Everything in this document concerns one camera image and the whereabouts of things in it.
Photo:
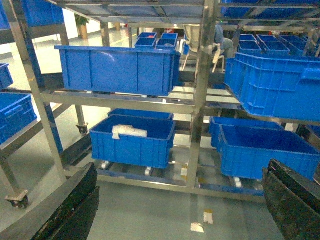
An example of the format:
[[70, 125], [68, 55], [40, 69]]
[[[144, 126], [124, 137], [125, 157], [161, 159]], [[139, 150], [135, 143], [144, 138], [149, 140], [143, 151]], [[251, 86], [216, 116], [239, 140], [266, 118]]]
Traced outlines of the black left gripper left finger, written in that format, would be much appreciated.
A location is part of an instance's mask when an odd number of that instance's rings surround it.
[[2, 240], [86, 240], [100, 203], [98, 172], [86, 164], [51, 195], [0, 233]]

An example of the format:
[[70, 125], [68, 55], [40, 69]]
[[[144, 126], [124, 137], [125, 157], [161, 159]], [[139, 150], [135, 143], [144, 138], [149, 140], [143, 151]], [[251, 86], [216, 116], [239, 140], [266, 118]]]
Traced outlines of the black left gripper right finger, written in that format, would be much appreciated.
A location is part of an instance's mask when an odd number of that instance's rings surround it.
[[320, 186], [271, 159], [262, 169], [267, 208], [286, 240], [320, 238]]

